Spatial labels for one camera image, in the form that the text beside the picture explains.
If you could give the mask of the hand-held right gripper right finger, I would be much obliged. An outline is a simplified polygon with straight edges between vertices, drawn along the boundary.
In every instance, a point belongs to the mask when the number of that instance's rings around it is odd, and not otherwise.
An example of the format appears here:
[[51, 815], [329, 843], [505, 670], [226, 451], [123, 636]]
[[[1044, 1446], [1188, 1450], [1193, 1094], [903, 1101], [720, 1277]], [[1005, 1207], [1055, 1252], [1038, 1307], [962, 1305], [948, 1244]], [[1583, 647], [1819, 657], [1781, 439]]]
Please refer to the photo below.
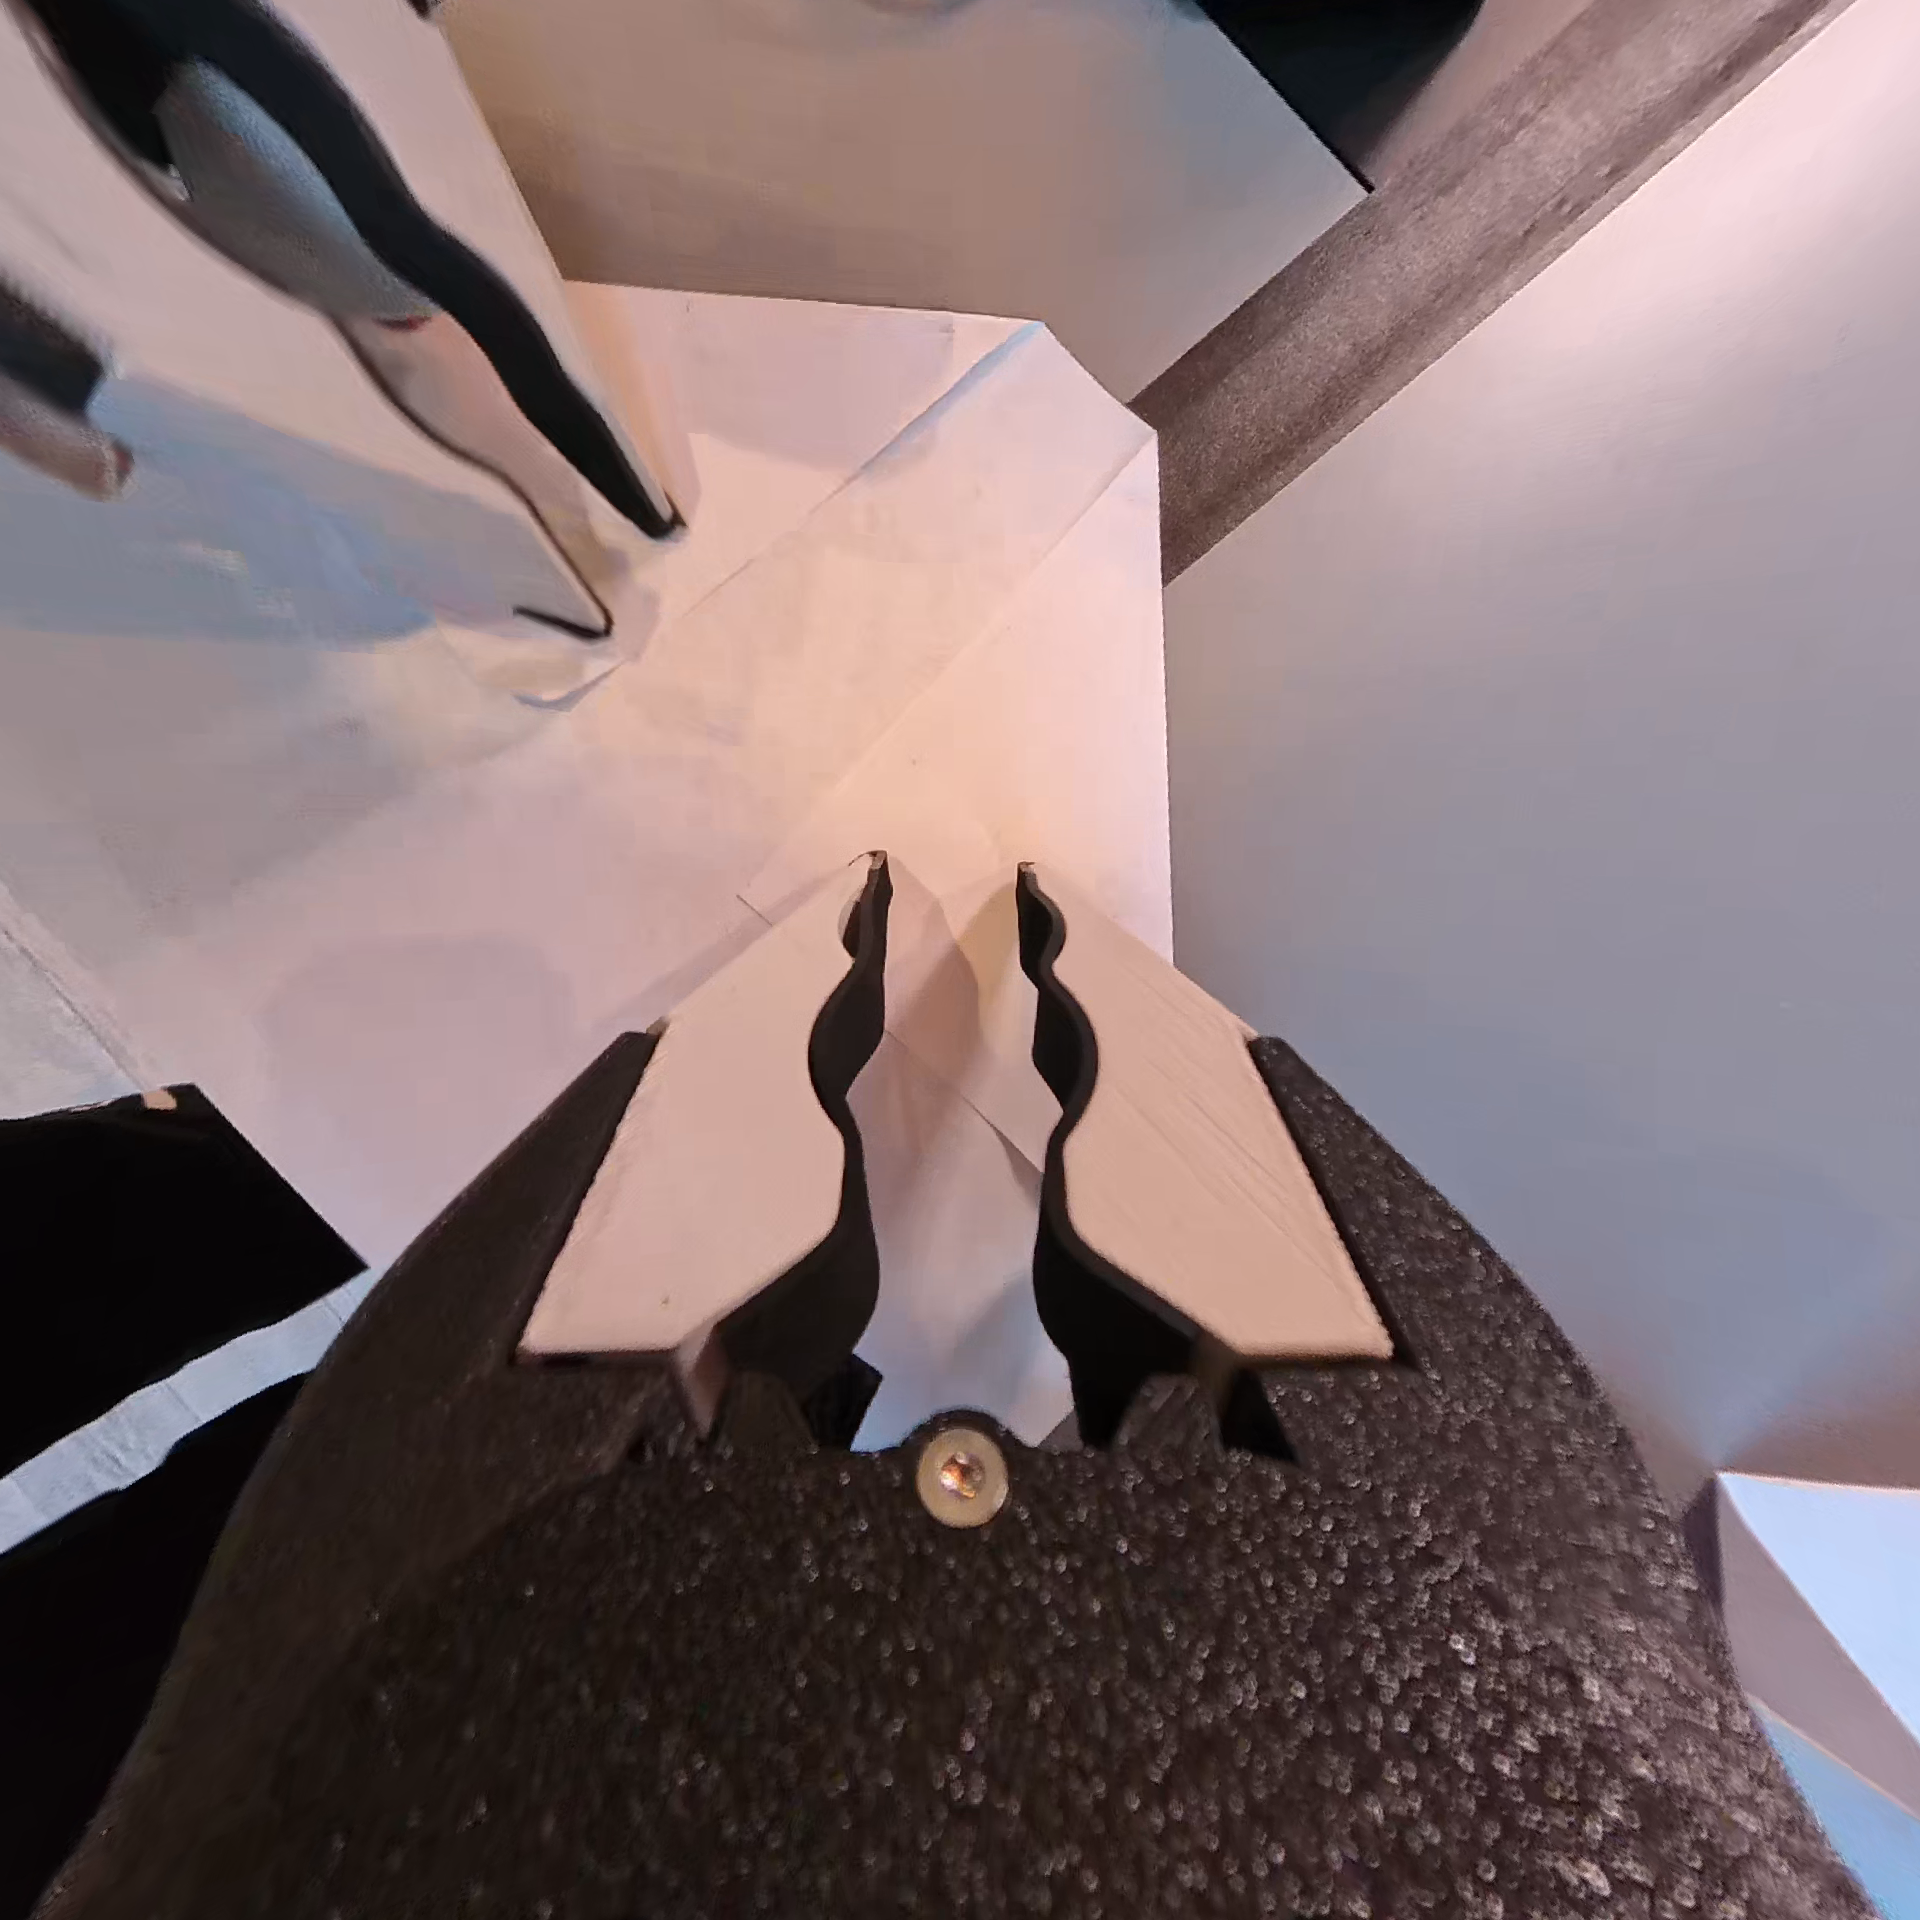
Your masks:
[[1035, 1303], [1076, 1442], [1188, 1382], [1226, 1450], [1283, 1450], [1260, 1376], [1398, 1339], [1260, 1076], [1256, 1032], [1044, 866], [1015, 880], [1030, 1055], [1058, 1101]]

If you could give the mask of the white paper sheet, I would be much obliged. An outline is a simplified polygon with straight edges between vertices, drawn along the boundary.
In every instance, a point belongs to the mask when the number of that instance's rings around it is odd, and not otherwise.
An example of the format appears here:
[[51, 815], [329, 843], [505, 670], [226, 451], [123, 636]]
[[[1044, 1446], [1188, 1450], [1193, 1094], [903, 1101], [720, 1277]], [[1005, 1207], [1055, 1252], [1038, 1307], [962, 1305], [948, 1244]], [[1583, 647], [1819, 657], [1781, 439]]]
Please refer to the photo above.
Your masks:
[[517, 533], [121, 378], [121, 503], [2, 464], [2, 1117], [162, 1083], [383, 1269], [619, 1032], [872, 846], [1030, 1014], [1020, 858], [1170, 948], [1155, 430], [1044, 323], [629, 293], [705, 503], [612, 667], [425, 604]]

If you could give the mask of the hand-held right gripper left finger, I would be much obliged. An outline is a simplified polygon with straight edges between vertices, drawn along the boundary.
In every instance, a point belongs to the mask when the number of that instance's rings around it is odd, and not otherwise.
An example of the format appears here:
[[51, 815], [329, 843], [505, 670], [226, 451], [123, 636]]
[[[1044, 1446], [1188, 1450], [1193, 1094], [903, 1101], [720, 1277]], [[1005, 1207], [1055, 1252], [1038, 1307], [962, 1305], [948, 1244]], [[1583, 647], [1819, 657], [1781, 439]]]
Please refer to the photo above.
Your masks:
[[885, 1023], [888, 909], [864, 852], [645, 1032], [521, 1359], [666, 1359], [703, 1425], [731, 1379], [808, 1404], [850, 1369], [880, 1290], [853, 1083]]

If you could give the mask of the white desk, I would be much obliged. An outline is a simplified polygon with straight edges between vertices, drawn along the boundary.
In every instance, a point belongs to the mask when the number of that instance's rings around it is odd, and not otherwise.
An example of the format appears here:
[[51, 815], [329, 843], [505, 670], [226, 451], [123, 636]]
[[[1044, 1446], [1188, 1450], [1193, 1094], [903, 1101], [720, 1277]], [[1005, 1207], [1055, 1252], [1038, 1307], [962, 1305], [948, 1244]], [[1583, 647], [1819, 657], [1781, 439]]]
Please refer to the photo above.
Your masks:
[[1161, 438], [1174, 952], [1665, 1495], [1918, 1483], [1918, 6], [449, 4], [571, 278]]

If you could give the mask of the person's black clothing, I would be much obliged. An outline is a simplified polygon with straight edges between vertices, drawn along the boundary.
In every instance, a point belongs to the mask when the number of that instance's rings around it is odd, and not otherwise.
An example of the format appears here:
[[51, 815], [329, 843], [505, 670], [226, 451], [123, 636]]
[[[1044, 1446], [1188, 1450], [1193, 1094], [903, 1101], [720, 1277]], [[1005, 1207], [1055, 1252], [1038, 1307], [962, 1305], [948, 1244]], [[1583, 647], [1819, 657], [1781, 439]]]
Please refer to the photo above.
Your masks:
[[[365, 1262], [197, 1091], [2, 1125], [2, 1473]], [[146, 1724], [293, 1379], [2, 1550], [2, 1915], [28, 1918]]]

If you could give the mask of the white paper airplane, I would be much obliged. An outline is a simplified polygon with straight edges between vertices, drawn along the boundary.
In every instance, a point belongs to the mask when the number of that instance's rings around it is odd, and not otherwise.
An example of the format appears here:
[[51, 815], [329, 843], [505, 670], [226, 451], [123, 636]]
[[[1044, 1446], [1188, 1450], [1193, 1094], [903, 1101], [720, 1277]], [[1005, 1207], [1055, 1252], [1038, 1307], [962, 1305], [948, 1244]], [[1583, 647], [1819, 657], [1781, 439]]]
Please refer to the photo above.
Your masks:
[[1716, 1473], [1686, 1531], [1795, 1768], [1918, 1818], [1918, 1489]]

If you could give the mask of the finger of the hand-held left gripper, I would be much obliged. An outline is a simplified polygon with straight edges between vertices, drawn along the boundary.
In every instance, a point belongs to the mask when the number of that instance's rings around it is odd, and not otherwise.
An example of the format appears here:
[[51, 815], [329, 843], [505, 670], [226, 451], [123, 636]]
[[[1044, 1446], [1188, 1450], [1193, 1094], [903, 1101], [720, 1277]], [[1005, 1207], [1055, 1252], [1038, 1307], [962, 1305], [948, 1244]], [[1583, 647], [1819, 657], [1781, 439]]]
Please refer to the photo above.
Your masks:
[[329, 319], [227, 264], [134, 182], [28, 17], [2, 19], [2, 293], [105, 359], [94, 413], [134, 454], [260, 458], [418, 555], [410, 595], [470, 624], [612, 632], [493, 468], [399, 411]]
[[25, 4], [131, 182], [348, 334], [423, 430], [535, 505], [594, 492], [650, 541], [687, 492], [612, 408], [436, 4]]

